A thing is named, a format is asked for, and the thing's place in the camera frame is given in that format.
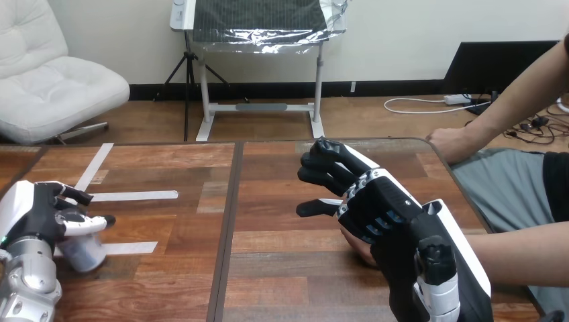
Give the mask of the person's hand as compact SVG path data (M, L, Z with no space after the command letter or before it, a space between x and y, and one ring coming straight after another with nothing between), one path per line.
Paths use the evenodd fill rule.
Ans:
M435 129L426 140L433 144L448 164L457 164L478 151L478 142L470 136L466 128Z
M358 239L352 235L345 227L341 226L340 231L345 237L348 244L354 249L354 251L361 257L361 259L370 267L377 268L377 263L372 256L370 251L370 244Z

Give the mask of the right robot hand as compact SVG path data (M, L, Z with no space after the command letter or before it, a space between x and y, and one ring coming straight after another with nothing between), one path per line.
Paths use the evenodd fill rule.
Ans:
M397 321L493 320L488 276L441 199L420 203L386 168L327 138L301 156L297 175L334 194L297 215L335 217L368 244Z

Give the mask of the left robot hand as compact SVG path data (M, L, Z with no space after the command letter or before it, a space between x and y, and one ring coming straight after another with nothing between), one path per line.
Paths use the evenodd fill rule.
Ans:
M113 227L114 216L89 217L81 208L92 199L93 195L58 181L16 182L1 199L1 247L32 237L53 248L66 237Z

